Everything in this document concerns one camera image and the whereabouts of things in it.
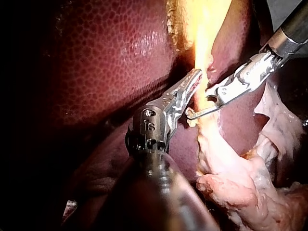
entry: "forceps jaw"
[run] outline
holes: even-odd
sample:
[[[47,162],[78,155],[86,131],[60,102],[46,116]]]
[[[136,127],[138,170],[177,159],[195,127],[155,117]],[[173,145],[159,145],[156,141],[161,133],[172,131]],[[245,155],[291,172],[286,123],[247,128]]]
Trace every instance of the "forceps jaw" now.
[[[170,127],[170,138],[178,128],[178,119],[183,115],[190,99],[197,91],[201,77],[202,71],[193,69],[182,80],[166,90],[160,98],[147,103],[163,111],[165,121]]]

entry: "yellow fat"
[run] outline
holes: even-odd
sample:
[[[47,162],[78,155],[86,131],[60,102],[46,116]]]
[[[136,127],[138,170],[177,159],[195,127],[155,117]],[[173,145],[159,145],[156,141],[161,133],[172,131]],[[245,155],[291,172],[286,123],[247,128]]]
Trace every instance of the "yellow fat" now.
[[[212,61],[214,40],[227,15],[231,0],[168,0],[168,32],[178,51],[194,48],[195,68],[203,72],[202,82],[196,93],[197,108],[207,108],[204,95],[208,79],[207,68]]]

